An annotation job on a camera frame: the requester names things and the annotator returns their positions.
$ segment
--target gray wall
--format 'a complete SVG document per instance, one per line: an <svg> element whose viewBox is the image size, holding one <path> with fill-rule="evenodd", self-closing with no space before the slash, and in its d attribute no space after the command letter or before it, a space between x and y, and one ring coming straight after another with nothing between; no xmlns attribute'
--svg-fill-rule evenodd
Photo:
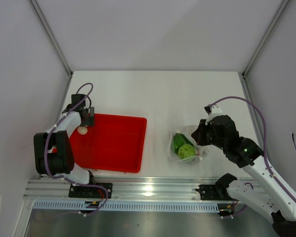
<svg viewBox="0 0 296 237"><path fill-rule="evenodd" d="M282 0L38 0L76 70L243 71Z"/></svg>
<svg viewBox="0 0 296 237"><path fill-rule="evenodd" d="M248 83L266 117L271 162L296 189L296 0L249 73Z"/></svg>
<svg viewBox="0 0 296 237"><path fill-rule="evenodd" d="M35 173L33 135L56 120L68 78L26 0L0 0L0 237Z"/></svg>

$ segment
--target beige round object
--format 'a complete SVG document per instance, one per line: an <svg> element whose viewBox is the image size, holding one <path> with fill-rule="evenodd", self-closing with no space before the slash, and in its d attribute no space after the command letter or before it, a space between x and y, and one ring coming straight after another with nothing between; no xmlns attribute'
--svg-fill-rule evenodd
<svg viewBox="0 0 296 237"><path fill-rule="evenodd" d="M88 132L88 128L87 127L78 127L78 133L81 135L85 135Z"/></svg>

